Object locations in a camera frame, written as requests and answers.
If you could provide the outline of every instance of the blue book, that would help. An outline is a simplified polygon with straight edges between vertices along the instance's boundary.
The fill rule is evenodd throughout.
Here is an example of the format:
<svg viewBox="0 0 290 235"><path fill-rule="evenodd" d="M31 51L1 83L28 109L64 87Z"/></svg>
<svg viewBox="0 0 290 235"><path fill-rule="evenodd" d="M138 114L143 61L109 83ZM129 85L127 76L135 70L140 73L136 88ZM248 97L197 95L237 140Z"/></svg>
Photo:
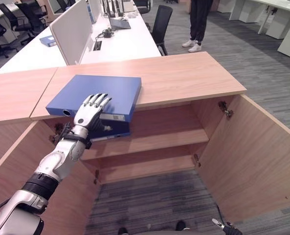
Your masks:
<svg viewBox="0 0 290 235"><path fill-rule="evenodd" d="M74 117L87 96L107 93L112 100L100 119L131 122L140 88L140 77L75 75L46 109L51 115Z"/></svg>
<svg viewBox="0 0 290 235"><path fill-rule="evenodd" d="M42 44L46 45L47 47L52 47L54 45L57 45L54 37L52 35L43 37L39 39Z"/></svg>
<svg viewBox="0 0 290 235"><path fill-rule="evenodd" d="M89 131L88 138L93 141L103 141L117 137L129 136L130 123L125 121L101 120L102 124L111 127L111 130L94 130Z"/></svg>

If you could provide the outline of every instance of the white desk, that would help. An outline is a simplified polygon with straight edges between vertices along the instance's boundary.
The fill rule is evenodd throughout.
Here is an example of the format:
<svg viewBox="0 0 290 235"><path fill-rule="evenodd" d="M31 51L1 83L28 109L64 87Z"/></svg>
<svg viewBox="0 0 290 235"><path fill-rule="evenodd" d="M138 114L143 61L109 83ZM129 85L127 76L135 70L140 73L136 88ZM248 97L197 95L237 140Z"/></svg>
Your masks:
<svg viewBox="0 0 290 235"><path fill-rule="evenodd" d="M131 29L118 30L109 39L99 39L102 40L101 50L86 51L81 64L161 56L142 17L138 15L129 19L129 23ZM93 24L94 41L109 26L109 20L99 16ZM2 66L0 73L66 66L57 46L47 47L40 42L40 38L49 35L51 31L48 27Z"/></svg>
<svg viewBox="0 0 290 235"><path fill-rule="evenodd" d="M290 2L288 0L236 0L229 19L246 23L257 22L266 6L278 8L266 34L276 39L283 39L290 28ZM269 13L261 24L258 34L262 33Z"/></svg>

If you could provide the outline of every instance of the black pants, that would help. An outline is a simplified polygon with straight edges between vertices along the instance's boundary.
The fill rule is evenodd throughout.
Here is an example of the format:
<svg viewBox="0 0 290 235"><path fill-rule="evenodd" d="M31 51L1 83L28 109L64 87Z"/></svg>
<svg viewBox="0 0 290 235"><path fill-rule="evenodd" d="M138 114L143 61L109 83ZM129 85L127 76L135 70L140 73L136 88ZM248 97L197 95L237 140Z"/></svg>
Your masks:
<svg viewBox="0 0 290 235"><path fill-rule="evenodd" d="M203 40L207 16L213 0L192 0L190 10L190 40Z"/></svg>

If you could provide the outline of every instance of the robot finger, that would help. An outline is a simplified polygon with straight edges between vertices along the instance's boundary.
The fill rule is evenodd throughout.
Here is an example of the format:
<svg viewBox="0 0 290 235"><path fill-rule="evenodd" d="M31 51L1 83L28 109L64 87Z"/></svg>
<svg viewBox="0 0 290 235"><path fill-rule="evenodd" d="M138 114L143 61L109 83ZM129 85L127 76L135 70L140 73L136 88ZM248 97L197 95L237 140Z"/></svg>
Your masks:
<svg viewBox="0 0 290 235"><path fill-rule="evenodd" d="M98 97L98 99L96 99L96 101L94 102L94 106L97 108L100 104L100 102L107 97L108 94L103 93L101 96Z"/></svg>
<svg viewBox="0 0 290 235"><path fill-rule="evenodd" d="M95 100L100 96L101 94L95 94L90 100L89 105L92 106L95 102Z"/></svg>
<svg viewBox="0 0 290 235"><path fill-rule="evenodd" d="M105 98L101 103L100 103L100 106L102 107L102 109L108 104L108 102L112 100L112 98L110 97L107 97Z"/></svg>
<svg viewBox="0 0 290 235"><path fill-rule="evenodd" d="M89 100L90 100L93 96L94 96L93 94L89 95L89 96L88 96L88 97L83 101L83 105L86 106L86 105L88 104Z"/></svg>

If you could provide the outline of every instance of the binder ring hole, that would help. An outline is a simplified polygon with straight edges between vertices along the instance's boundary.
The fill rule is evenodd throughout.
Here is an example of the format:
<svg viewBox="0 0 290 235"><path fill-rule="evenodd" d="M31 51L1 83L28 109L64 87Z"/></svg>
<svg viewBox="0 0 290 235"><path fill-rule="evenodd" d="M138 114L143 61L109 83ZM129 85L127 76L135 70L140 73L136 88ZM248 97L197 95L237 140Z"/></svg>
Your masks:
<svg viewBox="0 0 290 235"><path fill-rule="evenodd" d="M65 109L63 110L63 114L67 117L71 115L70 112L68 110L65 110Z"/></svg>

